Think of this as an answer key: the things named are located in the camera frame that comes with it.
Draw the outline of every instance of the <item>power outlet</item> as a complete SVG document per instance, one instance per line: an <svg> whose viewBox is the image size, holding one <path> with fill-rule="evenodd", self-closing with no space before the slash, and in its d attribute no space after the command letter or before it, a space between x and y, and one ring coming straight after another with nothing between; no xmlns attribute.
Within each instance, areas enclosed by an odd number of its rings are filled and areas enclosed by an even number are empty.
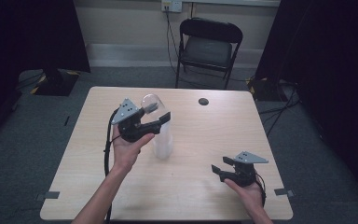
<svg viewBox="0 0 358 224"><path fill-rule="evenodd" d="M182 1L161 0L161 11L182 12Z"/></svg>

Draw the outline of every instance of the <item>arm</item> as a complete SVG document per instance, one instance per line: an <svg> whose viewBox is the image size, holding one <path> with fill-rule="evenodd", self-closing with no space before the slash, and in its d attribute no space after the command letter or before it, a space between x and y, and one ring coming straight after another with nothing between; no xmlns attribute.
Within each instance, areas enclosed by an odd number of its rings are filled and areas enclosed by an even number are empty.
<svg viewBox="0 0 358 224"><path fill-rule="evenodd" d="M118 128L115 125L113 136L118 135ZM141 147L153 137L154 135L149 133L135 143L129 143L121 137L113 142L115 162L112 169L72 223L103 223L107 210L127 173L135 164Z"/></svg>
<svg viewBox="0 0 358 224"><path fill-rule="evenodd" d="M267 215L266 210L263 208L261 202L261 189L256 183L244 188L241 188L230 179L225 179L225 183L240 196L246 213L255 224L272 223L271 219L269 219L269 215Z"/></svg>

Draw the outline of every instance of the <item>person's left hand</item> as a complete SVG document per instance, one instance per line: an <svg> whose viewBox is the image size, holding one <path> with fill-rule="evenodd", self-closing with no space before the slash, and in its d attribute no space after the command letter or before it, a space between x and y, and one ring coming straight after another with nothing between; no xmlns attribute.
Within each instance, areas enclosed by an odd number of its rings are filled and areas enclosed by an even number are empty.
<svg viewBox="0 0 358 224"><path fill-rule="evenodd" d="M113 127L112 139L119 135L120 132L117 125L115 125ZM153 139L153 137L153 133L148 133L134 143L127 142L121 137L115 139L113 141L115 155L115 162L113 167L128 173L131 170L133 164L135 164L136 159L138 158L138 154L141 152L141 147L146 145L151 139Z"/></svg>

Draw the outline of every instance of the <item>black round grommet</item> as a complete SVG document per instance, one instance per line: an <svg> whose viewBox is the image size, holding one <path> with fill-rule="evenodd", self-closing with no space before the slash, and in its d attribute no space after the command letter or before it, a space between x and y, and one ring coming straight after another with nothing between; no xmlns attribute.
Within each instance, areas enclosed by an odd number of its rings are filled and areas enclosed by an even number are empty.
<svg viewBox="0 0 358 224"><path fill-rule="evenodd" d="M200 105L207 105L207 104L209 104L209 101L207 99L205 99L205 98L200 98L199 99L199 104Z"/></svg>

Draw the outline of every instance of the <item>table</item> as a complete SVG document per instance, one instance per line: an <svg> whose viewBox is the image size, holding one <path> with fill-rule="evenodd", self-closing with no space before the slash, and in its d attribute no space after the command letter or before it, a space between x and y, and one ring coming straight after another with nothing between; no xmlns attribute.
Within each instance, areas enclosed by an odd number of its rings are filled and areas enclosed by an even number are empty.
<svg viewBox="0 0 358 224"><path fill-rule="evenodd" d="M94 87L49 189L60 195L45 200L43 219L75 218L104 179L103 150L112 112L126 97L140 107L149 93L158 95L172 112L173 152L161 161L154 156L151 142L142 148L113 201L112 219L249 219L236 193L211 169L214 164L234 171L222 157L234 158L243 150L269 161L255 165L266 182L269 216L292 217L287 196L275 195L283 183L249 92ZM209 104L200 105L199 98Z"/></svg>

